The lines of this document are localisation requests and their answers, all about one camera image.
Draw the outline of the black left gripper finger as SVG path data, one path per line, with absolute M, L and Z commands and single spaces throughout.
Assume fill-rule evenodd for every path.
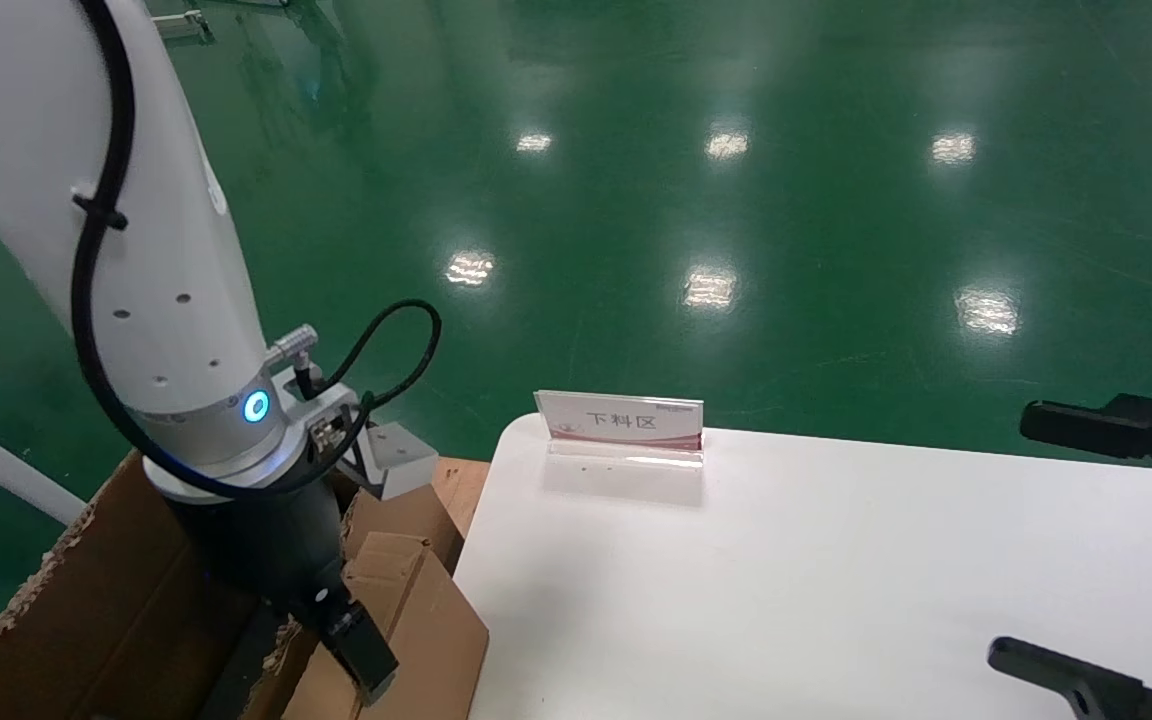
M 361 706 L 374 706 L 396 679 L 397 657 L 361 602 L 353 598 L 323 602 L 319 639 L 357 687 Z

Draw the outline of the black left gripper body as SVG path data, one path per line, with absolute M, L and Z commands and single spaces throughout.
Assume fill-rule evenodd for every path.
M 220 503 L 168 502 L 207 569 L 316 632 L 346 624 L 342 511 L 325 480 Z

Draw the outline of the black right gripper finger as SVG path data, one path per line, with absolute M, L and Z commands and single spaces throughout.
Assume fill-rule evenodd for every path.
M 1076 719 L 1152 719 L 1152 688 L 1140 679 L 1011 637 L 993 639 L 988 665 L 1059 694 Z
M 1102 407 L 1030 402 L 1021 414 L 1021 435 L 1106 457 L 1152 461 L 1152 397 L 1117 395 Z

